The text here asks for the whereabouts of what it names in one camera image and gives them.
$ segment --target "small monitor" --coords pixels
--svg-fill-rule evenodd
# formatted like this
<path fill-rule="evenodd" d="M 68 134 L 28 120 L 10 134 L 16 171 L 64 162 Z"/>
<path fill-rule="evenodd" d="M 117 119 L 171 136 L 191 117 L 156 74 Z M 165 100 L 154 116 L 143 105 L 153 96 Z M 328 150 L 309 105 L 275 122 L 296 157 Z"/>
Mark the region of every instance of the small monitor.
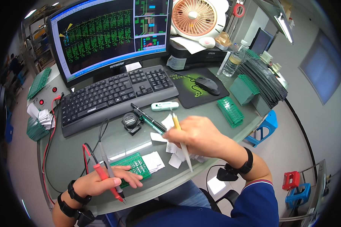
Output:
<path fill-rule="evenodd" d="M 51 15 L 49 40 L 66 86 L 98 72 L 166 55 L 172 3 L 80 0 Z"/>
<path fill-rule="evenodd" d="M 257 55 L 261 55 L 271 44 L 273 36 L 263 29 L 259 28 L 258 32 L 251 42 L 250 49 Z"/>

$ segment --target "red probe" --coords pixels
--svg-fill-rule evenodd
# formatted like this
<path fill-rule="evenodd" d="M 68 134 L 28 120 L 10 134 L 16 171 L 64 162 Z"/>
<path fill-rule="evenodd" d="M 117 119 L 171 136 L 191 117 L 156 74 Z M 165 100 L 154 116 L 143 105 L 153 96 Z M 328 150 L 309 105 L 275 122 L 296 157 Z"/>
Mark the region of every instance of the red probe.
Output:
<path fill-rule="evenodd" d="M 94 163 L 96 163 L 96 165 L 93 166 L 93 168 L 96 170 L 97 174 L 100 176 L 101 180 L 105 180 L 107 178 L 109 178 L 104 169 L 100 166 L 100 164 L 97 162 L 96 159 L 94 159 L 90 152 L 88 151 L 87 147 L 83 144 L 82 145 L 82 149 L 83 150 L 86 150 L 89 158 L 91 159 L 91 161 L 93 161 Z M 120 202 L 124 202 L 123 201 L 123 198 L 117 193 L 116 189 L 115 188 L 110 188 L 110 191 L 114 194 L 115 198 L 118 199 Z"/>

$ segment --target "red stool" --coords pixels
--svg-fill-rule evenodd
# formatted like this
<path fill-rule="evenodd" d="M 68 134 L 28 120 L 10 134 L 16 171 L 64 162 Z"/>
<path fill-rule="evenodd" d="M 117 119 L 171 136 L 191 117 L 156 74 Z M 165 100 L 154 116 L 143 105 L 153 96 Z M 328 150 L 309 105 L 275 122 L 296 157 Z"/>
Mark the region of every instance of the red stool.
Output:
<path fill-rule="evenodd" d="M 293 171 L 284 173 L 284 184 L 282 188 L 289 191 L 290 189 L 296 188 L 299 185 L 299 172 Z"/>

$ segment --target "mouse pad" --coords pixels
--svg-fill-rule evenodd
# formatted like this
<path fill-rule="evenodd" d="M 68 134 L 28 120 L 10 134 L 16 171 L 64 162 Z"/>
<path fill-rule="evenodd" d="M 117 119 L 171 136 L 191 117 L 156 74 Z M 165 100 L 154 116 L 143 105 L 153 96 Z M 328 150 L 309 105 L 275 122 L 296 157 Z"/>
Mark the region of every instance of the mouse pad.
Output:
<path fill-rule="evenodd" d="M 194 79 L 182 75 L 176 75 L 173 72 L 168 73 L 178 89 L 178 99 L 184 108 L 188 109 L 191 107 L 196 107 L 229 96 L 229 92 L 224 87 L 222 82 L 215 75 L 213 75 L 208 68 L 197 68 L 178 72 Z M 220 95 L 213 96 L 196 85 L 195 80 L 200 76 L 212 79 L 217 84 Z"/>

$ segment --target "tape roll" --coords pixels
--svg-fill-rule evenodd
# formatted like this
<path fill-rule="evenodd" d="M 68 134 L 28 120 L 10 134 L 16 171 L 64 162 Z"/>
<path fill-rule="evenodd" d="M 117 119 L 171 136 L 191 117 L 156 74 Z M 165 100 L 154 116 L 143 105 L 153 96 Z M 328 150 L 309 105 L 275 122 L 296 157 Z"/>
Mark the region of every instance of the tape roll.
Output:
<path fill-rule="evenodd" d="M 233 10 L 234 16 L 240 18 L 240 17 L 242 17 L 244 15 L 244 13 L 245 13 L 244 5 L 241 5 L 240 3 L 237 3 L 234 6 L 234 10 Z"/>

